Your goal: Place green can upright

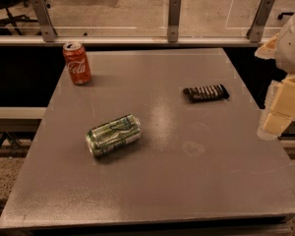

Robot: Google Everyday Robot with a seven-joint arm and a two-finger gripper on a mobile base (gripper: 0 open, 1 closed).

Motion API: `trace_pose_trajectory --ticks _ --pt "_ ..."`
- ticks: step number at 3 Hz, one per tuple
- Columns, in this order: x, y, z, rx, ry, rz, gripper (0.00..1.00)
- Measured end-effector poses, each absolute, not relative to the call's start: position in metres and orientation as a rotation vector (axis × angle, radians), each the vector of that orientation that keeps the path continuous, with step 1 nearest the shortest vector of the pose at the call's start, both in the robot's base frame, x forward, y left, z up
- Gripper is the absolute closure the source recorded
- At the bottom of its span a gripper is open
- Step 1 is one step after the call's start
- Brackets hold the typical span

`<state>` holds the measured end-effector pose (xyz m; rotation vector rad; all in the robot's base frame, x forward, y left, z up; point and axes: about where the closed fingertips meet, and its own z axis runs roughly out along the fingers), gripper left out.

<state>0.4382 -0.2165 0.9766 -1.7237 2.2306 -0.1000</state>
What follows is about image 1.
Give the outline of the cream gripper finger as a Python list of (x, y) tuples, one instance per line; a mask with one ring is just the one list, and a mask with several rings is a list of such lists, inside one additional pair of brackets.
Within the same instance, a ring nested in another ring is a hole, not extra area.
[(261, 47), (259, 47), (255, 52), (255, 56), (264, 60), (274, 59), (277, 40), (278, 33), (271, 37)]
[(261, 140), (278, 138), (295, 119), (295, 75), (287, 75), (281, 82), (272, 81), (265, 97), (265, 109), (257, 130)]

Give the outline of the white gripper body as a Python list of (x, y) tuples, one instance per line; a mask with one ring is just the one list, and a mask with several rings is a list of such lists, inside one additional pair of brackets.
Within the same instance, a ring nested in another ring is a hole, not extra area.
[(281, 28), (275, 47), (276, 66), (288, 74), (295, 74), (295, 13)]

